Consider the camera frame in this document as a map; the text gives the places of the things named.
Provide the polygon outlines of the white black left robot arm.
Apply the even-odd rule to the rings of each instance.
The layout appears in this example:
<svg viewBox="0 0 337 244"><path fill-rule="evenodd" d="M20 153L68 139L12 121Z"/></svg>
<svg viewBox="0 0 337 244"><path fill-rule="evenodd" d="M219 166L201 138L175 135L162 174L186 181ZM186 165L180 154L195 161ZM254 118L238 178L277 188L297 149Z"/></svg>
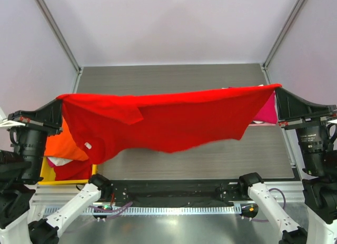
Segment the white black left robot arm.
<svg viewBox="0 0 337 244"><path fill-rule="evenodd" d="M1 128L9 132L12 151L1 150L1 243L58 243L70 224L94 202L112 195L111 182L100 174L61 209L37 216L34 196L47 138L62 132L62 101L53 100L34 111L1 112Z"/></svg>

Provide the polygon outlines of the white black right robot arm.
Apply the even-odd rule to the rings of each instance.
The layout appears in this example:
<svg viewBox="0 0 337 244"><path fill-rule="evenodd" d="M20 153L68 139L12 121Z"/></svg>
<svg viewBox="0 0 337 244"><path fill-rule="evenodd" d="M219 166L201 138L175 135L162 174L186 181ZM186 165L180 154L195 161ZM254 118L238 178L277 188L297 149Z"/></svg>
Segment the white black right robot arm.
<svg viewBox="0 0 337 244"><path fill-rule="evenodd" d="M309 176L301 180L308 226L286 213L256 172L239 177L237 193L255 202L280 243L336 243L336 105L316 104L284 88L275 94L279 125L295 131Z"/></svg>

